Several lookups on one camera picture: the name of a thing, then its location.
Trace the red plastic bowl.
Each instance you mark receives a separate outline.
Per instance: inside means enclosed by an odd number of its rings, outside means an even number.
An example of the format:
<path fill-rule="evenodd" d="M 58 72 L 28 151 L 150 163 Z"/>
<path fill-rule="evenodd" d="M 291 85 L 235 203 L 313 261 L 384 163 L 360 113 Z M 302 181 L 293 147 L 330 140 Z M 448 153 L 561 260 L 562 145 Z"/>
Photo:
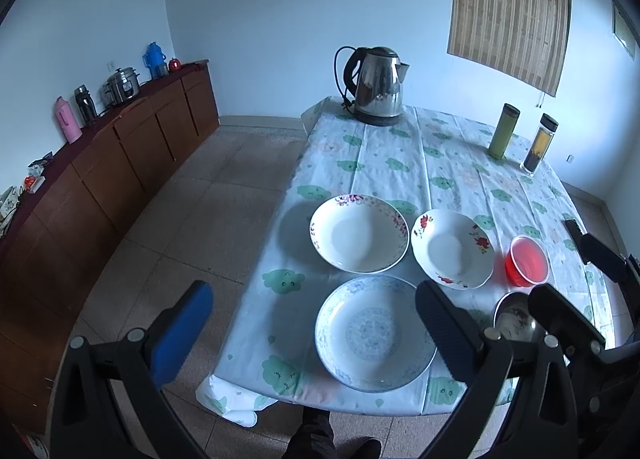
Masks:
<path fill-rule="evenodd" d="M 515 237 L 504 256 L 506 279 L 515 287 L 529 288 L 545 283 L 549 276 L 546 253 L 528 236 Z"/>

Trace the red flower scalloped plate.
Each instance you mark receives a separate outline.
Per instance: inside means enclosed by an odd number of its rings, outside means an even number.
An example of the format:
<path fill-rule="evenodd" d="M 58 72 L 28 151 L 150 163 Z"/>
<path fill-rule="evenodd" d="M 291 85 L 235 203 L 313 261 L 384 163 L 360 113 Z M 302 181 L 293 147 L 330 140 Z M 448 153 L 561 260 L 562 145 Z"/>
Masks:
<path fill-rule="evenodd" d="M 420 268 L 440 286 L 473 290 L 494 274 L 496 255 L 488 235 L 459 212 L 422 213 L 411 228 L 411 248 Z"/>

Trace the pink floral rim plate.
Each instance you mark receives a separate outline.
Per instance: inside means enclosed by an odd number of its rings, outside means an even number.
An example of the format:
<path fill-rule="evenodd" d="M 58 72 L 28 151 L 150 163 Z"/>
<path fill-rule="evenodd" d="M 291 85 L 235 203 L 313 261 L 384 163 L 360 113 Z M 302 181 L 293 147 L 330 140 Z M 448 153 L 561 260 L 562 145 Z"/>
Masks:
<path fill-rule="evenodd" d="M 309 222 L 314 249 L 332 266 L 354 274 L 376 274 L 399 263 L 409 247 L 409 228 L 388 202 L 347 194 L 324 201 Z"/>

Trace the stainless steel bowl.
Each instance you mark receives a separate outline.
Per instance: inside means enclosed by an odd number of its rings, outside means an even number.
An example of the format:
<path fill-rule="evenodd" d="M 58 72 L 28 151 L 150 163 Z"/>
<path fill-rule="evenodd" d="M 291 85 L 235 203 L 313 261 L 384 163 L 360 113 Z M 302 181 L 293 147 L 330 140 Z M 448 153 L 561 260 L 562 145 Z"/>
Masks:
<path fill-rule="evenodd" d="M 528 312 L 528 295 L 513 291 L 498 302 L 494 313 L 494 326 L 504 338 L 516 342 L 538 342 L 546 331 Z"/>

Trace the blue patterned plate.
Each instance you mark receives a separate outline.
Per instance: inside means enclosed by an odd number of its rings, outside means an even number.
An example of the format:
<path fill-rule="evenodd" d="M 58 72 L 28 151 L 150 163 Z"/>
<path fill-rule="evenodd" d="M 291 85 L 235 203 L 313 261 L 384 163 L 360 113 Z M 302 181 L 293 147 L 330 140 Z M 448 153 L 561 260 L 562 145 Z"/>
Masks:
<path fill-rule="evenodd" d="M 319 309 L 314 343 L 334 379 L 366 393 L 405 387 L 431 366 L 437 351 L 416 310 L 416 287 L 387 275 L 338 286 Z"/>

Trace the clear tea bottle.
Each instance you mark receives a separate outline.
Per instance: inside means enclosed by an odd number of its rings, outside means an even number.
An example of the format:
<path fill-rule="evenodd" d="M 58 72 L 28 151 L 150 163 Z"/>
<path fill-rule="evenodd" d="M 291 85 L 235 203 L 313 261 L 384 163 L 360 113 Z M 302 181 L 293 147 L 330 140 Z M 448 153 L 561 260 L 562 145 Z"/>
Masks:
<path fill-rule="evenodd" d="M 528 149 L 527 155 L 520 165 L 520 168 L 524 172 L 530 175 L 533 175 L 536 172 L 542 159 L 546 156 L 547 150 L 554 138 L 556 130 L 558 130 L 558 127 L 558 121 L 554 120 L 548 114 L 543 114 L 541 116 L 537 134 L 532 141 L 532 145 L 530 145 Z"/>

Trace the cloud print tablecloth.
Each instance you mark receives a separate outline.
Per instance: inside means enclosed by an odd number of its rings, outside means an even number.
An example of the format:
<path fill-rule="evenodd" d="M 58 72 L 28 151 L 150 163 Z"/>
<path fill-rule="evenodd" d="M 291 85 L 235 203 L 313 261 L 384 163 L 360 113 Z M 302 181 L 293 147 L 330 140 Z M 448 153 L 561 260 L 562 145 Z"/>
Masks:
<path fill-rule="evenodd" d="M 526 174 L 528 141 L 514 136 L 506 156 L 486 152 L 492 127 L 445 112 L 406 107 L 393 127 L 373 127 L 335 98 L 312 109 L 314 127 L 292 181 L 272 218 L 264 249 L 248 279 L 213 372 L 196 389 L 205 408 L 252 427 L 277 401 L 369 416 L 448 413 L 464 387 L 435 359 L 416 381 L 388 393 L 362 393 L 336 381 L 314 345 L 324 299 L 348 276 L 320 257 L 309 235 L 314 211 L 343 194 L 393 205 L 413 223 L 431 208 L 469 216 L 497 252 L 525 235 L 548 257 L 550 283 L 608 342 L 615 339 L 608 288 L 580 260 L 565 228 L 577 209 L 549 164 Z"/>

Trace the green tumbler bottle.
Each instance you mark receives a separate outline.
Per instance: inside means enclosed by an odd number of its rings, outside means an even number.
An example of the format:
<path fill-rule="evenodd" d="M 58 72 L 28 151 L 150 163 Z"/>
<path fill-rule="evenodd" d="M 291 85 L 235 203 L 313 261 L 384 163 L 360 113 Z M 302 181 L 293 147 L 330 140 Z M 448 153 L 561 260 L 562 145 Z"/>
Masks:
<path fill-rule="evenodd" d="M 506 152 L 506 147 L 508 147 L 511 141 L 516 123 L 518 123 L 518 118 L 520 118 L 520 111 L 518 108 L 511 104 L 503 105 L 494 135 L 492 135 L 487 149 L 489 156 L 497 160 L 503 157 Z"/>

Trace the brown wooden sideboard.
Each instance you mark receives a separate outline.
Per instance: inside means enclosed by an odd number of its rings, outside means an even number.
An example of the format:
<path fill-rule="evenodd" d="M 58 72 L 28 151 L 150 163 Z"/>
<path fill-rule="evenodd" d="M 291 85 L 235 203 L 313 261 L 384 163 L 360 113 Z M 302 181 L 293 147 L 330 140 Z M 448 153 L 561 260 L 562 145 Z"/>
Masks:
<path fill-rule="evenodd" d="M 1 240 L 1 412 L 46 427 L 64 346 L 119 242 L 219 126 L 205 60 L 145 83 L 44 169 Z"/>

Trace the pink thermos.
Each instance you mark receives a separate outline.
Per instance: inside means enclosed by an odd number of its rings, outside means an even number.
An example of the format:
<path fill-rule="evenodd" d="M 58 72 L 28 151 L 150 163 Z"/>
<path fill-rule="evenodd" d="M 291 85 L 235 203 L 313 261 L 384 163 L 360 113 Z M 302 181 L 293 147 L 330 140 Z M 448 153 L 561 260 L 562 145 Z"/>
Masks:
<path fill-rule="evenodd" d="M 70 103 L 65 101 L 62 96 L 59 96 L 54 103 L 54 115 L 58 120 L 63 135 L 66 138 L 68 144 L 73 144 L 82 135 L 81 128 L 76 120 Z"/>

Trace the black thermos flask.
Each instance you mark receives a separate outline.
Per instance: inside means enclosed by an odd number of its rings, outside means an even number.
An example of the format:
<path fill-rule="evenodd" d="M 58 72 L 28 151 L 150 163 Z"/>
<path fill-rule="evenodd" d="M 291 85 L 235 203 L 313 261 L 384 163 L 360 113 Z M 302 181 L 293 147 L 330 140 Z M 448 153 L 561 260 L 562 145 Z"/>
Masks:
<path fill-rule="evenodd" d="M 94 104 L 87 86 L 78 86 L 74 91 L 74 97 L 85 126 L 92 126 L 93 123 L 98 120 L 99 115 L 96 112 L 96 105 Z"/>

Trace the bamboo window blind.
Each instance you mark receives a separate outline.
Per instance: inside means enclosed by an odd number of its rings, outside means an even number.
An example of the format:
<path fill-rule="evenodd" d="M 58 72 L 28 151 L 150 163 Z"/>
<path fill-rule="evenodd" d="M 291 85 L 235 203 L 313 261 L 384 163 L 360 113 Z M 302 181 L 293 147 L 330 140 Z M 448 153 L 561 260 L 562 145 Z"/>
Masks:
<path fill-rule="evenodd" d="M 572 0 L 452 0 L 447 52 L 554 96 Z"/>

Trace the stainless electric kettle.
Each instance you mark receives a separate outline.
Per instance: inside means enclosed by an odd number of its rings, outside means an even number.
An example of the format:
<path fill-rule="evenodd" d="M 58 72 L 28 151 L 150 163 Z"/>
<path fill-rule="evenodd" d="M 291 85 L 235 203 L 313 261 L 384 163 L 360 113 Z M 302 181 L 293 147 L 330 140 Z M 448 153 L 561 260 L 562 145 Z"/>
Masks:
<path fill-rule="evenodd" d="M 337 58 L 351 50 L 344 65 L 342 81 L 338 81 Z M 409 64 L 386 46 L 353 48 L 341 46 L 334 54 L 333 72 L 342 107 L 360 122 L 378 127 L 393 127 L 402 115 L 402 85 Z"/>

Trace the small red object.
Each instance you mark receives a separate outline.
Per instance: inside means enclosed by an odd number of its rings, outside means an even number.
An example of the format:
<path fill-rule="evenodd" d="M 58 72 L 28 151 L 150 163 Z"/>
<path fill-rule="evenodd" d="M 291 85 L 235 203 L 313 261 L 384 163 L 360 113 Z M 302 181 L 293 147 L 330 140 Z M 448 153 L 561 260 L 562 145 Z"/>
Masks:
<path fill-rule="evenodd" d="M 171 58 L 168 63 L 168 68 L 170 72 L 177 71 L 181 67 L 180 60 L 178 58 Z"/>

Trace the blue water jug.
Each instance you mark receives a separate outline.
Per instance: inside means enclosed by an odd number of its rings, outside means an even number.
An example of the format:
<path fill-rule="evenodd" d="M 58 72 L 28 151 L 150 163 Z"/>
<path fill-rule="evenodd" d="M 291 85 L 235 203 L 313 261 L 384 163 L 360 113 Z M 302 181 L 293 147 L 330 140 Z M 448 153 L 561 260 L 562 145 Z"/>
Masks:
<path fill-rule="evenodd" d="M 168 74 L 166 55 L 156 42 L 151 42 L 142 56 L 144 66 L 149 69 L 153 79 L 162 78 Z"/>

